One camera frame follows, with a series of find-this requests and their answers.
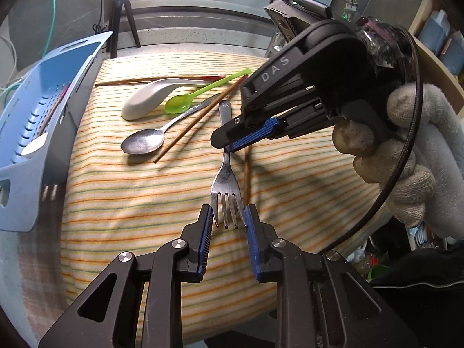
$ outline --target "blue bottle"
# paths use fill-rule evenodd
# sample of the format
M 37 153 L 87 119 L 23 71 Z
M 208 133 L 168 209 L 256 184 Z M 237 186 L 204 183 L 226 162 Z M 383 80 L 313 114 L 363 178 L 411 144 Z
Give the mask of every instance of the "blue bottle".
M 440 60 L 452 75 L 459 75 L 464 66 L 464 37 L 460 31 L 456 31 L 451 35 L 443 49 Z
M 444 10 L 433 11 L 419 34 L 419 40 L 435 55 L 443 48 L 450 33 L 449 22 Z

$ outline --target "striped blanket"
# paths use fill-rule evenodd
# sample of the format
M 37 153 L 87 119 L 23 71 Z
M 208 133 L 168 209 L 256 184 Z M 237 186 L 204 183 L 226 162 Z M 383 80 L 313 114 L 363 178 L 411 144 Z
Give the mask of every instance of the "striped blanket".
M 232 74 L 258 68 L 265 59 L 208 52 L 174 52 L 105 61 L 97 79 Z M 148 118 L 126 122 L 121 107 L 140 85 L 121 84 L 93 89 L 82 118 L 70 162 L 61 234 L 61 258 L 67 301 L 72 302 L 120 252 L 136 255 L 157 250 L 178 238 L 195 222 L 202 204 L 210 202 L 210 187 L 222 152 L 210 136 L 220 126 L 214 108 L 163 159 L 154 154 L 132 157 L 120 150 L 122 140 L 143 128 L 170 120 L 162 106 Z M 199 97 L 209 97 L 218 88 Z M 183 94 L 190 89 L 176 90 Z M 231 97 L 240 113 L 240 96 Z M 166 143 L 193 117 L 166 133 Z M 331 129 L 290 140 L 264 140 L 253 146 L 251 202 L 261 220 L 275 226 L 280 237 L 301 249 L 317 252 L 352 227 L 378 195 L 352 168 L 352 157 L 332 145 Z M 244 155 L 232 157 L 243 190 Z M 350 252 L 387 221 L 379 212 L 346 243 Z M 143 318 L 145 299 L 139 321 Z M 200 284 L 182 285 L 184 340 L 194 341 L 229 329 L 276 303 L 274 284 L 258 284 L 250 269 L 243 228 L 213 229 L 207 271 Z

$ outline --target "tripod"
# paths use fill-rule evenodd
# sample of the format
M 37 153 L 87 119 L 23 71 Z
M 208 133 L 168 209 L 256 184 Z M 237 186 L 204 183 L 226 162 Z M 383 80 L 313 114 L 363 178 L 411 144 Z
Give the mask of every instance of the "tripod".
M 141 47 L 139 35 L 135 26 L 134 14 L 132 13 L 131 2 L 129 0 L 113 0 L 113 11 L 111 13 L 110 26 L 108 27 L 109 31 L 113 31 L 113 35 L 109 39 L 106 47 L 106 52 L 111 51 L 111 59 L 117 57 L 117 41 L 119 37 L 119 25 L 121 23 L 121 11 L 123 5 L 126 9 L 127 21 L 129 22 L 129 27 L 132 31 L 135 45 L 137 47 Z

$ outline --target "shelf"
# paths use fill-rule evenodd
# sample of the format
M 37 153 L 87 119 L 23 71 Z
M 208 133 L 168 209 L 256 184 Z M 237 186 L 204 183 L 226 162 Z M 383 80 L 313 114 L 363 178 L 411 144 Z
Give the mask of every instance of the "shelf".
M 432 11 L 440 9 L 444 9 L 444 4 L 441 0 L 422 0 L 416 17 L 409 28 L 409 32 L 414 36 L 418 36 Z M 446 98 L 456 114 L 458 114 L 458 117 L 460 119 L 464 118 L 464 90 L 458 80 L 419 39 L 415 38 L 415 40 L 419 55 L 421 56 L 420 62 L 424 81 L 439 87 L 445 93 Z
M 438 86 L 445 93 L 454 112 L 461 112 L 464 107 L 464 90 L 461 88 L 458 80 L 419 39 L 414 39 L 421 56 L 420 62 L 424 81 Z

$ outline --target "white glove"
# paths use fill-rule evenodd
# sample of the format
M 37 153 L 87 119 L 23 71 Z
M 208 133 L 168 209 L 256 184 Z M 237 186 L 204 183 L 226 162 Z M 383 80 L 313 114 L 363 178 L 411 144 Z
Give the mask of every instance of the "white glove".
M 411 123 L 415 84 L 390 94 L 387 113 L 405 139 Z M 341 153 L 349 153 L 355 171 L 367 183 L 383 188 L 398 162 L 403 143 L 391 139 L 373 146 L 367 126 L 344 121 L 334 127 L 332 139 Z M 387 199 L 393 215 L 408 227 L 422 220 L 439 237 L 464 239 L 464 133 L 442 91 L 424 85 L 421 124 L 408 162 Z

